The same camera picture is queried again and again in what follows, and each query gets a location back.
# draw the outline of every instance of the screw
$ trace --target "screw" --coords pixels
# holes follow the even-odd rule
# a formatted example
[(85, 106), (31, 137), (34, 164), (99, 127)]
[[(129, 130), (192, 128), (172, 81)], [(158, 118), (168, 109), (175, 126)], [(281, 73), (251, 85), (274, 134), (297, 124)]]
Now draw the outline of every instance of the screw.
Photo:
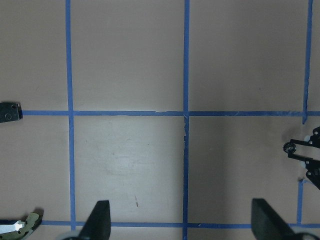
[(315, 238), (309, 234), (305, 234), (302, 237), (303, 240), (315, 240)]
[(11, 116), (11, 114), (10, 113), (7, 113), (6, 115), (4, 115), (4, 118), (5, 118), (5, 120), (11, 120), (12, 119), (12, 116)]

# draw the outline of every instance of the scratch on surface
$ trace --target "scratch on surface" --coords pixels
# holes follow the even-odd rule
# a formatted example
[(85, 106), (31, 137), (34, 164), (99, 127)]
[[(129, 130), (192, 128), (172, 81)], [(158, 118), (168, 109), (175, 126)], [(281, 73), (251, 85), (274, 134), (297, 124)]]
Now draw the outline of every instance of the scratch on surface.
[(137, 196), (136, 196), (136, 195), (134, 195), (134, 197), (135, 197), (135, 204), (136, 204), (136, 207), (138, 208), (138, 207), (139, 207), (139, 204), (138, 204)]

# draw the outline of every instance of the black object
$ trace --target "black object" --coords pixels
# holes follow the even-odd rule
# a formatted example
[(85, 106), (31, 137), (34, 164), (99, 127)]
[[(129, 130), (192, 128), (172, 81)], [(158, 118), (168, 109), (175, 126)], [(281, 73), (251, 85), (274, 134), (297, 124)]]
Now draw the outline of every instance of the black object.
[(110, 234), (110, 204), (105, 200), (96, 203), (78, 236), (67, 237), (64, 240), (108, 240)]
[(309, 233), (295, 233), (263, 198), (252, 199), (251, 230), (257, 240), (320, 240)]
[(22, 110), (19, 103), (0, 102), (0, 123), (22, 119)]
[(307, 169), (306, 177), (320, 190), (320, 161), (312, 157), (295, 154), (296, 145), (303, 145), (320, 149), (320, 127), (313, 129), (313, 135), (309, 141), (291, 139), (283, 146), (283, 151), (288, 154), (288, 158), (296, 159), (305, 163)]

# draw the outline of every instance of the blue tape grid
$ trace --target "blue tape grid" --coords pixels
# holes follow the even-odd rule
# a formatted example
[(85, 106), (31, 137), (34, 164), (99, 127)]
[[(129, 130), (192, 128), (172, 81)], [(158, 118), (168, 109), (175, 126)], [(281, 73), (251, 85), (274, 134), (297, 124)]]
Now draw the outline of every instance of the blue tape grid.
[[(312, 37), (312, 6), (313, 0), (308, 1), (307, 37), (305, 53), (305, 78), (302, 111), (189, 111), (189, 25), (190, 0), (184, 0), (184, 53), (183, 53), (183, 111), (74, 111), (72, 85), (72, 49), (71, 49), (71, 0), (65, 0), (65, 35), (66, 35), (66, 69), (68, 111), (56, 110), (24, 110), (25, 116), (68, 116), (69, 118), (69, 170), (70, 170), (70, 221), (43, 221), (49, 226), (83, 226), (84, 222), (76, 221), (75, 197), (75, 154), (74, 154), (74, 116), (184, 116), (185, 138), (183, 156), (183, 222), (112, 222), (113, 227), (150, 227), (150, 228), (182, 228), (183, 240), (188, 239), (188, 228), (207, 229), (250, 229), (250, 224), (218, 224), (218, 223), (189, 223), (188, 222), (188, 174), (189, 174), (189, 119), (190, 116), (202, 117), (302, 117), (305, 123), (308, 116), (320, 116), (320, 111), (308, 111), (308, 87), (310, 78), (310, 57)], [(307, 183), (301, 180), (298, 184), (298, 200), (296, 223), (290, 226), (303, 228), (320, 228), (320, 224), (302, 224), (303, 186)]]

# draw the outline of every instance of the black gear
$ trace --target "black gear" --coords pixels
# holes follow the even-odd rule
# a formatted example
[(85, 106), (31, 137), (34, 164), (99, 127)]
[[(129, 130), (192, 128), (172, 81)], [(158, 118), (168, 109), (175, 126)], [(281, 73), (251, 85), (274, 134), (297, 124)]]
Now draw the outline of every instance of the black gear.
[(285, 145), (283, 145), (283, 151), (286, 153), (294, 153), (296, 151), (296, 145), (292, 142), (287, 142)]

